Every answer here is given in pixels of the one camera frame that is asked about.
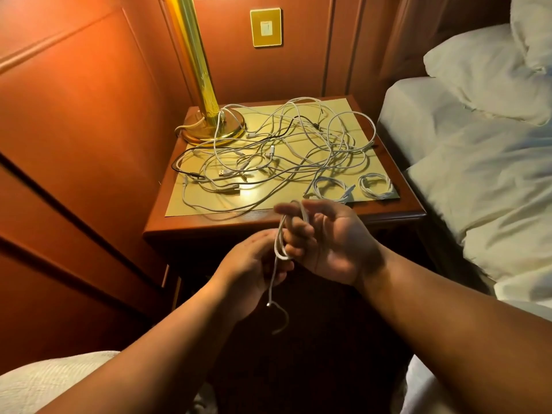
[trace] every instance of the yellow mat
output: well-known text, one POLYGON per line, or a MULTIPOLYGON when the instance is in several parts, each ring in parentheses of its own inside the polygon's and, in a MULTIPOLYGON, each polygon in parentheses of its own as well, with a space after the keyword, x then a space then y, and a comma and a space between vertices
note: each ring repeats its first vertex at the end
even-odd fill
MULTIPOLYGON (((327 101, 324 101, 323 103, 326 104, 328 107, 330 107, 333 111, 335 111, 335 113, 351 110, 349 103, 347 102, 347 99, 327 100, 327 101)), ((331 113, 325 112, 324 115, 320 116, 320 107, 317 103, 301 103, 301 104, 298 104, 298 107, 301 115, 306 116, 314 123, 317 123, 320 121, 321 128, 327 128, 327 125, 332 117, 331 113)), ((253 109, 255 111, 260 111, 263 113, 270 114, 278 108, 279 108, 278 105, 273 105, 273 106, 258 106, 253 109)), ((255 130, 261 124, 263 124, 263 122, 266 119, 266 116, 255 113, 254 111, 249 109, 237 109, 237 110, 245 117, 247 128, 249 130, 255 130)), ((297 115, 297 110, 294 108, 289 108, 286 111, 285 115, 293 118, 294 116, 297 115)), ((368 140, 364 132, 362 131, 360 125, 358 124, 355 115, 352 113, 344 114, 344 115, 341 115, 341 119, 347 129, 347 132, 352 137, 355 138, 356 146, 360 147, 362 145, 366 145, 368 140)), ((283 127, 287 127, 288 124, 289 124, 289 120, 284 121, 283 127)), ((268 132, 271 130, 271 127, 272 127, 272 121, 269 121, 266 123, 265 127, 263 128, 263 130, 261 130, 261 132, 268 132)), ((330 129, 333 131, 332 133, 336 135, 341 134, 342 132, 341 124, 339 123, 339 120, 337 118, 333 120, 330 129)), ((288 133, 297 133, 297 132, 302 132, 302 129, 300 126, 296 126, 294 129, 292 127, 292 129, 288 133)), ((317 145, 321 145, 321 146, 324 145, 323 141, 317 138, 316 135, 311 135, 310 137, 317 145)), ((256 141, 261 139, 262 139, 261 137, 257 137, 252 140, 256 141)), ((313 148, 312 143, 306 138, 305 135, 296 135, 296 136, 288 137, 286 138, 286 140, 292 145, 293 149, 297 153, 303 156, 306 155, 307 152, 309 152, 313 148)), ((248 144, 250 144, 250 142, 237 140, 235 142, 232 142, 229 146, 246 147, 248 144)), ((275 140, 273 145, 275 146, 276 155, 286 157, 288 159, 291 159, 294 162, 300 162, 300 158, 297 158, 297 156, 293 155, 293 153, 290 152, 288 147, 285 144, 283 144, 281 141, 275 140)), ((212 153, 212 150, 208 149, 206 150, 206 152, 212 153)), ((381 174, 386 174, 386 173, 382 167, 382 164, 380 163, 380 160, 376 157, 376 154, 374 153, 373 149, 371 148, 367 149, 366 155, 368 156, 368 160, 363 166, 359 166, 348 170, 330 169, 330 170, 324 171, 321 175, 324 175, 327 177, 335 177, 338 180, 341 180, 345 184, 347 184, 348 187, 350 187, 353 184, 356 184, 357 187, 353 190, 353 193, 352 193, 353 200, 351 201, 372 200, 371 198, 366 197, 358 187, 359 176, 366 173, 381 173, 381 174)), ((202 167, 206 157, 207 155, 201 152, 190 153, 183 160, 181 168, 184 171, 188 171, 188 172, 198 172, 202 167)), ((324 159, 326 157, 327 157, 327 152, 319 151, 313 154, 310 159, 313 161, 316 161, 316 160, 324 159)), ((221 159, 223 160, 225 165, 235 168, 237 158, 238 157, 235 154, 225 154, 222 156, 221 159)), ((343 163, 343 165, 354 165, 361 161, 362 161, 361 154, 351 155, 351 158, 348 158, 343 163)), ((260 159, 258 159, 258 161, 255 161, 255 159, 253 159, 250 164, 250 167, 258 166, 263 163, 264 162, 262 162, 260 159)), ((284 160, 282 160, 282 162, 276 162, 273 164, 277 164, 277 167, 282 169, 289 168, 290 166, 292 166, 292 164, 284 160)), ((208 167, 207 174, 211 178, 216 178, 219 173, 219 170, 222 170, 222 169, 224 169, 224 167, 221 166, 216 160, 214 160, 211 162, 211 165, 208 167)), ((269 174, 270 174, 269 172, 264 172, 261 170, 256 172, 251 172, 247 174, 247 181, 263 180, 263 179, 266 179, 269 176, 269 174)), ((182 174, 178 174, 176 178, 175 186, 172 191, 172 195, 170 196, 170 201, 169 201, 169 205, 167 207, 167 212, 165 213, 165 216, 182 216, 182 215, 212 213, 211 211, 204 210, 202 208, 192 208, 191 206, 185 205, 183 203, 182 201, 183 179, 184 179, 184 176, 182 174)), ((303 180, 291 181, 287 183, 284 187, 282 187, 280 190, 274 193, 271 197, 267 198, 265 201, 257 205, 255 209, 272 208, 276 203, 279 203, 279 202, 289 202, 294 199, 295 200, 301 199, 311 179, 312 177, 309 177, 303 180)), ((224 180, 224 183, 231 183, 233 180, 243 181, 241 177, 236 177, 234 179, 224 180)), ((186 201, 188 201, 191 204, 202 205, 208 208, 214 208, 217 210, 220 209, 221 211, 225 211, 225 210, 231 210, 232 208, 237 208, 238 206, 244 206, 244 205, 253 203, 255 201, 258 201, 260 198, 266 196, 266 194, 268 194, 273 188, 275 188, 280 183, 281 183, 281 179, 275 178, 273 180, 269 180, 264 183, 260 183, 256 185, 241 185, 240 190, 238 192, 229 194, 229 193, 212 193, 212 192, 205 191, 199 184, 193 183, 189 178, 189 183, 188 183, 188 186, 186 187, 185 197, 186 197, 186 201)), ((328 199, 338 199, 343 194, 343 189, 341 187, 326 181, 319 182, 319 188, 321 193, 325 195, 328 199)), ((380 180, 377 183, 372 183, 370 185, 370 188, 376 193, 383 193, 386 190, 386 185, 383 180, 380 180)), ((389 197, 389 199, 393 199, 397 197, 398 195, 395 192, 393 195, 389 197)), ((306 198, 316 199, 312 188, 309 194, 306 196, 306 198)))

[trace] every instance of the lamp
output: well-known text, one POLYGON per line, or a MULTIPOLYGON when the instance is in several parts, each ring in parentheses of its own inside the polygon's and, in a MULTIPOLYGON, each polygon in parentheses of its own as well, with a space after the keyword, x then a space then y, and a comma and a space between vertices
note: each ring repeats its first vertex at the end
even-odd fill
MULTIPOLYGON (((219 118, 219 104, 212 88, 209 66, 203 50, 202 37, 199 32, 198 19, 193 0, 167 0, 169 13, 175 27, 176 42, 180 46, 186 75, 186 83, 192 99, 199 106, 199 111, 184 121, 181 134, 189 143, 199 144, 210 141, 215 136, 219 118)), ((232 139, 241 136, 245 128, 244 117, 232 110, 232 115, 221 116, 217 139, 232 139)))

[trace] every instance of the wall switch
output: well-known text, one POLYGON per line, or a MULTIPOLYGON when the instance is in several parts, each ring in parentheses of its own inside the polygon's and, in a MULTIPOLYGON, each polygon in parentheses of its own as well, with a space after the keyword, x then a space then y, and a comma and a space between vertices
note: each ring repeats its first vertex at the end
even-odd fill
POLYGON ((281 9, 251 10, 251 33, 253 46, 280 46, 281 38, 281 9))

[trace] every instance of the tabletop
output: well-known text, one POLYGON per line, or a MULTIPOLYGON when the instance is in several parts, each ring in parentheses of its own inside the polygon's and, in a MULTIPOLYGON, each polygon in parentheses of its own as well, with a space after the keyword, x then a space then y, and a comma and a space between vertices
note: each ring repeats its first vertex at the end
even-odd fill
MULTIPOLYGON (((332 100, 344 97, 349 102, 352 110, 361 111, 352 95, 319 97, 319 99, 332 100)), ((254 107, 279 105, 285 102, 286 100, 276 100, 245 103, 244 105, 254 107)), ((195 112, 197 112, 197 107, 192 107, 188 110, 188 115, 195 112)), ((371 138, 373 129, 369 125, 369 122, 359 116, 356 116, 356 118, 367 138, 371 138)), ((145 238, 197 238, 217 235, 223 232, 253 232, 278 226, 280 216, 271 209, 255 209, 245 213, 226 212, 222 215, 217 215, 217 217, 210 217, 210 215, 166 217, 165 212, 177 177, 177 173, 170 167, 170 164, 186 149, 186 146, 186 142, 179 137, 165 171, 154 207, 149 215, 143 233, 145 238)), ((367 226, 392 226, 400 223, 415 222, 423 218, 426 212, 378 136, 375 137, 373 148, 400 197, 398 199, 354 202, 348 205, 355 210, 362 222, 367 226)))

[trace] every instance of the gold lamp base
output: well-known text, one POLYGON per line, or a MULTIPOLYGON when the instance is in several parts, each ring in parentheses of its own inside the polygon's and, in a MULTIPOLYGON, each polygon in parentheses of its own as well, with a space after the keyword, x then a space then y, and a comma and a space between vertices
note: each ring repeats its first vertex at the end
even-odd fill
MULTIPOLYGON (((244 116, 238 111, 232 109, 232 115, 229 116, 229 112, 225 113, 226 116, 216 134, 216 144, 224 145, 232 142, 234 139, 239 138, 244 134, 245 119, 244 116)), ((216 119, 215 123, 211 124, 207 119, 203 119, 201 111, 187 117, 184 121, 184 126, 187 128, 180 131, 182 138, 190 144, 198 145, 200 143, 212 141, 215 137, 216 119)))

